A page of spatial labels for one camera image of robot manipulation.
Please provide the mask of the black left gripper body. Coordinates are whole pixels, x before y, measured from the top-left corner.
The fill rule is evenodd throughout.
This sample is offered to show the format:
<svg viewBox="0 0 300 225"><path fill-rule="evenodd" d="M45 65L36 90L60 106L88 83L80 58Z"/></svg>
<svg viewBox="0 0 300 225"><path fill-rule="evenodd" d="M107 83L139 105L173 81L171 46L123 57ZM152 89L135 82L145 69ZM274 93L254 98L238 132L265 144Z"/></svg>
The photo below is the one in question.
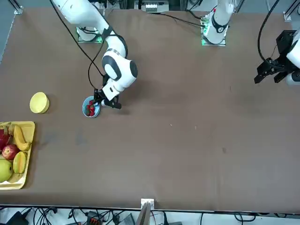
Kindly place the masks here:
<svg viewBox="0 0 300 225"><path fill-rule="evenodd" d="M291 51L293 45L293 38L298 34L297 30L283 30L276 38L277 49L279 57L278 62L284 62L287 54Z"/></svg>

